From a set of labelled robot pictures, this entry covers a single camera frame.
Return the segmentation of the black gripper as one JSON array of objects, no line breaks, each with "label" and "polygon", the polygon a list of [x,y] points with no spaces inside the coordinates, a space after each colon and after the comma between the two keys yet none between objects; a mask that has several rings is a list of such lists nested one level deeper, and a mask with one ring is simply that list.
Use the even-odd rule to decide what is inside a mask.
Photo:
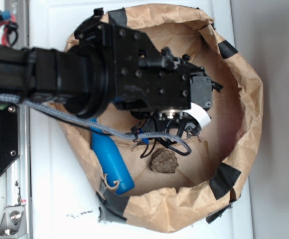
[{"label": "black gripper", "polygon": [[194,134],[210,124],[212,92],[222,86],[187,55],[157,50],[146,33],[95,18],[80,24],[74,36],[74,50],[86,56],[95,115],[113,103],[140,118],[152,113],[156,120],[193,121]]}]

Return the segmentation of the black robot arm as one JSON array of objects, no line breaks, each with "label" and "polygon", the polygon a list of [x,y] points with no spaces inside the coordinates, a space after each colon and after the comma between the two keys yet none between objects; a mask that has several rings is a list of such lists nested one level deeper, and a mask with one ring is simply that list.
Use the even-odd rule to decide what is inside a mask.
[{"label": "black robot arm", "polygon": [[212,107],[212,92],[222,85],[188,55],[157,50],[146,33],[95,17],[74,37],[79,43],[68,52],[0,45],[0,95],[16,95],[17,102],[57,102],[83,119],[96,118],[113,104],[149,120],[151,129],[158,120],[164,130],[173,120],[181,128],[195,122],[195,133],[204,127],[197,113]]}]

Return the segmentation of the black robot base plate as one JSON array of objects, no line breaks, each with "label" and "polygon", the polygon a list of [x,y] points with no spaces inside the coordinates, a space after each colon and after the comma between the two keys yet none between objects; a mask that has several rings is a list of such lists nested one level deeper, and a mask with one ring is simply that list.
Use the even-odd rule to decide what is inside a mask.
[{"label": "black robot base plate", "polygon": [[18,106],[0,109],[0,177],[19,157]]}]

